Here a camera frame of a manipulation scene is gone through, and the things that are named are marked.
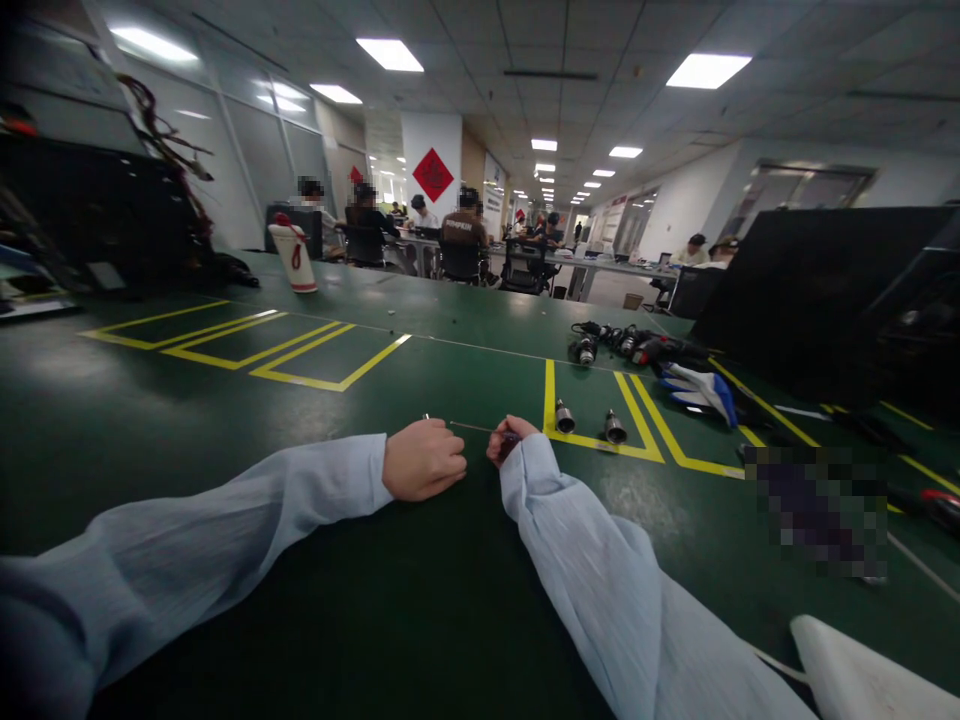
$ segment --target small metal tool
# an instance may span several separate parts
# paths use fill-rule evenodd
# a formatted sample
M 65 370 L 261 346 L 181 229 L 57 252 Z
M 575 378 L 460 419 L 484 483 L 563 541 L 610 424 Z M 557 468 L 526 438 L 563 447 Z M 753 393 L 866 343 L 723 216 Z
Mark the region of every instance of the small metal tool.
M 627 431 L 623 429 L 623 424 L 613 410 L 607 412 L 607 422 L 603 426 L 603 434 L 606 436 L 607 442 L 614 445 L 622 445 L 627 441 Z

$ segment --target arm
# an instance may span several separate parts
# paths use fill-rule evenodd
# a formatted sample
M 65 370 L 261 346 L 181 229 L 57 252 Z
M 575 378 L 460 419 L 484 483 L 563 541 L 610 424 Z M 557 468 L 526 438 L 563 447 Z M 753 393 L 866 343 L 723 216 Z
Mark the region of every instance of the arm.
M 506 453 L 502 434 L 524 439 Z M 646 532 L 564 475 L 547 437 L 508 416 L 487 456 L 550 601 L 620 720 L 814 720 L 719 618 L 665 575 Z
M 317 526 L 445 490 L 463 477 L 462 449 L 442 420 L 292 448 L 200 495 L 102 513 L 39 557 L 0 559 L 0 652 L 17 704 L 85 717 L 98 689 L 239 603 Z

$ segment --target brown shirt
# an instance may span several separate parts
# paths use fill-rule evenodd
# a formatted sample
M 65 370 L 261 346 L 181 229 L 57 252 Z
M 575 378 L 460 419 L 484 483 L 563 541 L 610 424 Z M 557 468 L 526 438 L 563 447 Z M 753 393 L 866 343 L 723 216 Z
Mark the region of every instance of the brown shirt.
M 455 212 L 443 218 L 440 224 L 440 238 L 459 245 L 487 246 L 487 230 L 475 214 Z

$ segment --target dark hair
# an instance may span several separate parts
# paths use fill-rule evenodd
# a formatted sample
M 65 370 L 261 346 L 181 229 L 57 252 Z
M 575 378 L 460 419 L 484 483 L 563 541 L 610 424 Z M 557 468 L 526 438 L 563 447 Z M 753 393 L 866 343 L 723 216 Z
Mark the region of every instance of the dark hair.
M 315 177 L 301 175 L 297 178 L 297 192 L 301 197 L 309 195 L 323 195 L 323 185 Z
M 474 188 L 460 188 L 460 207 L 476 207 L 480 203 L 480 193 Z

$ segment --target metal cylinder part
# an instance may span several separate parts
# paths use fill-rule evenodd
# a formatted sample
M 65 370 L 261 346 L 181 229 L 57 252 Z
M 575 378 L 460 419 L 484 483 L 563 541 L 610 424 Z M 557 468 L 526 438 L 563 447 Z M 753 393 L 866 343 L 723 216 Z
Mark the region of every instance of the metal cylinder part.
M 564 435 L 569 435 L 577 427 L 577 421 L 573 419 L 573 413 L 567 410 L 563 404 L 563 400 L 557 400 L 557 415 L 554 422 L 556 423 L 557 432 L 563 433 Z
M 614 445 L 622 445 L 627 441 L 627 431 L 623 429 L 623 424 L 613 410 L 607 412 L 607 422 L 603 426 L 603 434 L 607 438 L 607 442 Z

